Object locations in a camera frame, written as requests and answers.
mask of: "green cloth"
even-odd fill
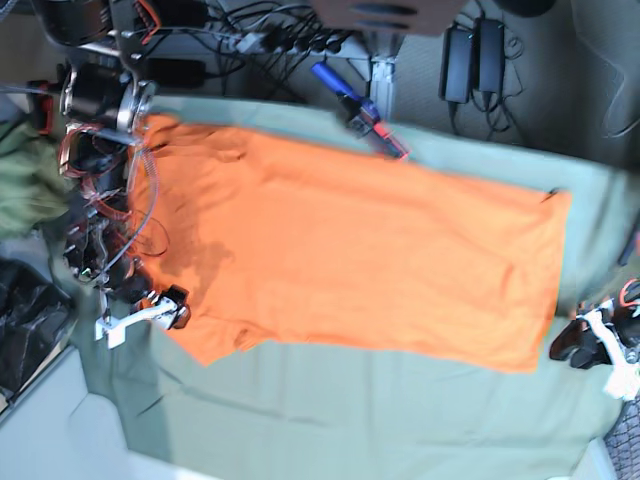
[[[156,106],[185,121],[366,149],[318,110],[184,97],[156,98]],[[640,206],[637,178],[549,153],[397,131],[430,168],[571,191],[560,311],[602,284]],[[610,367],[549,360],[563,318],[534,374],[505,375],[424,355],[272,342],[205,368],[148,324],[107,350],[93,340],[97,311],[85,307],[74,342],[87,385],[114,402],[129,448],[224,480],[546,480],[570,474],[620,412],[602,391]]]
[[[69,186],[58,173],[55,143],[26,122],[0,124],[0,239],[64,214]]]

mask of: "black motor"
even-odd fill
[[[47,35],[78,47],[104,38],[112,29],[107,0],[32,0]]]

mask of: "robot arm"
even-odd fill
[[[135,254],[155,197],[142,222],[134,221],[129,179],[142,161],[157,195],[152,153],[138,136],[155,94],[145,80],[144,44],[160,26],[151,0],[33,0],[49,40],[68,58],[58,87],[67,134],[59,152],[60,173],[75,180],[64,258],[74,276],[92,285],[102,304],[96,339],[109,348],[125,341],[139,321],[163,329],[189,320],[188,292],[171,286],[161,294]],[[132,306],[125,318],[111,316],[109,303]]]

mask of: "blue handle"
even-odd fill
[[[358,95],[351,85],[344,81],[338,73],[324,62],[318,62],[311,67],[311,72],[318,77],[336,95],[346,95],[356,101],[360,101]]]

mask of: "black plastic bag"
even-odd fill
[[[28,265],[0,259],[0,393],[20,391],[72,321],[70,299]]]

